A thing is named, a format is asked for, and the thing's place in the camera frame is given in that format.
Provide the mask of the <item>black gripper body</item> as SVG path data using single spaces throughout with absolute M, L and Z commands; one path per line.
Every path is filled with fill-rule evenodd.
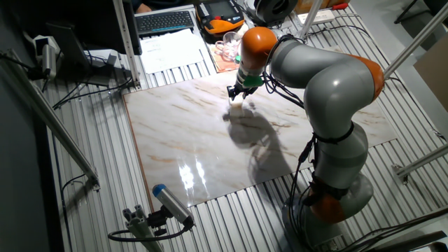
M 240 94 L 240 93 L 243 94 L 247 90 L 255 90 L 256 91 L 258 89 L 258 87 L 244 87 L 243 85 L 241 85 L 239 83 L 236 83 L 233 86 L 235 86 L 238 89 L 238 94 Z

